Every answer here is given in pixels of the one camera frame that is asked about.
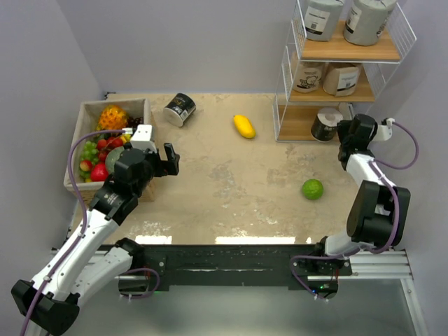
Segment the clear white tissue roll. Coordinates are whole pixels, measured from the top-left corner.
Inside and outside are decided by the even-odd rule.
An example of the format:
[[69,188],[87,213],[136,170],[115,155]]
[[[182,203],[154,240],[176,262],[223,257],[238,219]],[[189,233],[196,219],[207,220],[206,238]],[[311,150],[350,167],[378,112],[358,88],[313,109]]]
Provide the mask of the clear white tissue roll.
[[343,115],[332,107],[321,108],[311,126],[311,135],[320,142],[333,140],[337,133],[337,124],[343,120]]

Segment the black tissue roll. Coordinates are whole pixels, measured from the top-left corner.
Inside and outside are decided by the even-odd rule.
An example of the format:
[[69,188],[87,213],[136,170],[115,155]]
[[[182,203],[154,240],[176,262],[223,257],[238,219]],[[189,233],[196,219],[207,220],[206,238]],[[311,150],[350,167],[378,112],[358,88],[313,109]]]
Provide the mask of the black tissue roll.
[[182,127],[196,109],[195,102],[188,95],[177,93],[163,108],[163,116],[172,125]]

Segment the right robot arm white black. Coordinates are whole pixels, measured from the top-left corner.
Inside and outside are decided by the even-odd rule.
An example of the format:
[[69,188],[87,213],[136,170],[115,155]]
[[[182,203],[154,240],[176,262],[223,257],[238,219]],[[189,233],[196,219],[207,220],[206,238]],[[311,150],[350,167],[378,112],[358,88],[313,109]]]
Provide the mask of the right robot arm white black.
[[329,274],[337,266],[336,259],[359,251],[380,254],[400,243],[411,193],[386,177],[379,167],[382,163],[369,149],[372,141],[390,139],[396,125],[392,118],[377,122],[364,114],[337,124],[338,160],[356,182],[358,192],[346,230],[323,238],[322,252],[312,257],[311,265],[316,273]]

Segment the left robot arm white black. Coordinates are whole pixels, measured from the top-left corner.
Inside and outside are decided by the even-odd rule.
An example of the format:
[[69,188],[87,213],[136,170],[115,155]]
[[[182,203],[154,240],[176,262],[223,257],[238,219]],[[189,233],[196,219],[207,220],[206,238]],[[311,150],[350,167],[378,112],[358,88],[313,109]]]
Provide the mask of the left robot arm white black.
[[170,143],[164,144],[164,151],[166,160],[158,150],[126,146],[113,173],[84,207],[76,231],[31,280],[13,285],[11,295],[24,316],[21,335],[63,335],[81,306],[102,286],[120,274],[138,274],[144,269],[141,247],[130,240],[114,246],[92,267],[88,262],[137,207],[153,178],[179,173],[179,154]]

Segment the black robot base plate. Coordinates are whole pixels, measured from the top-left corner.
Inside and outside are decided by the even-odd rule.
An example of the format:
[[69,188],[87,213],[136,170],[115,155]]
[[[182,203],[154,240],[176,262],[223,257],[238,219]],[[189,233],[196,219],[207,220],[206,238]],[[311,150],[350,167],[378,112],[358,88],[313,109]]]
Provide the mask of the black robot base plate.
[[139,245],[118,240],[134,256],[128,274],[119,280],[121,293],[145,289],[169,291],[174,286],[286,287],[330,297],[337,281],[352,274],[348,260],[321,260],[317,244]]

